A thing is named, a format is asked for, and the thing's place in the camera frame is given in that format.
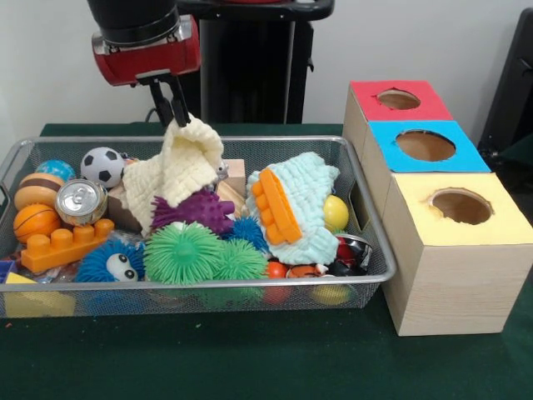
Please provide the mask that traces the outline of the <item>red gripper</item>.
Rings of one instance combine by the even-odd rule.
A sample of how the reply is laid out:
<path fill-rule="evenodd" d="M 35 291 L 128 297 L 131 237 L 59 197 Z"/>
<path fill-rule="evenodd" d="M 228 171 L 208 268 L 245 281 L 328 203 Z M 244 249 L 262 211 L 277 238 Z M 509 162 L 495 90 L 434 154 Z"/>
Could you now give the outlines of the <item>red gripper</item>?
<path fill-rule="evenodd" d="M 113 86 L 135 85 L 139 78 L 168 73 L 192 73 L 201 66 L 198 26 L 192 15 L 182 15 L 176 28 L 166 37 L 140 47 L 114 47 L 102 34 L 92 35 L 92 53 L 104 79 Z M 191 119 L 178 77 L 169 77 L 171 104 L 164 97 L 157 79 L 149 83 L 156 113 L 161 124 L 174 118 L 184 128 Z"/>

